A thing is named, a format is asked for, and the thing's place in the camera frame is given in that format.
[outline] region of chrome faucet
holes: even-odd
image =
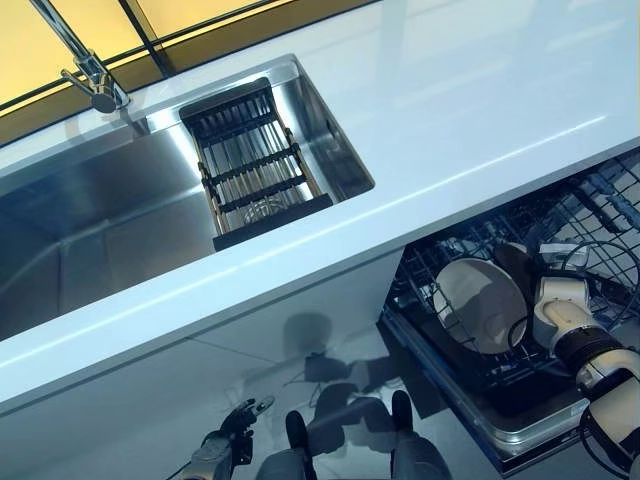
[[[129,103],[127,92],[113,78],[95,52],[82,44],[51,2],[49,0],[30,1],[60,40],[71,50],[73,62],[87,77],[88,85],[66,69],[63,69],[60,75],[89,95],[91,105],[99,112],[112,113],[125,107]]]

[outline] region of dishwasher basket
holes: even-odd
[[[494,260],[495,247],[505,242],[525,245],[530,252],[551,240],[613,242],[620,248],[590,247],[584,275],[595,318],[615,330],[640,315],[640,301],[633,295],[638,271],[627,253],[640,255],[639,203],[640,149],[636,149],[408,245],[388,305],[419,313],[414,315],[414,325],[420,335],[445,360],[454,378],[472,391],[510,385],[541,369],[561,370],[557,360],[533,340],[531,318],[522,341],[502,354],[473,351],[470,335],[462,343],[471,348],[453,340],[434,306],[438,292],[445,298],[443,310],[451,308],[436,276],[460,258]],[[540,260],[535,266],[539,271],[544,268]],[[447,329],[453,327],[463,325],[453,322]]]

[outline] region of kitchen counter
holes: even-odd
[[[132,118],[295,54],[375,181],[358,197],[0,343],[0,412],[378,258],[638,144],[635,2],[394,0],[132,94]],[[0,176],[122,121],[84,112]]]

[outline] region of kitchen sink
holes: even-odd
[[[0,176],[0,340],[215,253],[220,231],[180,110],[257,79],[327,205],[373,187],[295,57],[217,82]]]

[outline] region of wire rack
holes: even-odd
[[[266,78],[181,111],[196,141],[199,168],[221,250],[331,205],[322,194]]]
[[[507,242],[524,245],[529,252],[537,252],[541,243],[550,241],[613,242],[619,247],[590,247],[581,275],[589,284],[595,318],[615,330],[640,317],[640,302],[633,298],[638,271],[628,253],[640,255],[639,204],[637,149],[407,246],[391,288],[390,305],[408,313],[453,373],[457,371],[475,389],[508,385],[535,371],[559,368],[533,340],[531,318],[522,341],[513,349],[498,355],[477,353],[475,338],[456,318],[436,277],[460,258],[495,262],[495,248]],[[548,268],[539,256],[532,262],[538,274]],[[445,300],[440,310],[434,305],[436,294]],[[448,318],[444,327],[438,315],[450,316],[451,312],[454,321]],[[454,328],[458,341],[447,333]],[[466,337],[460,338],[460,331]]]

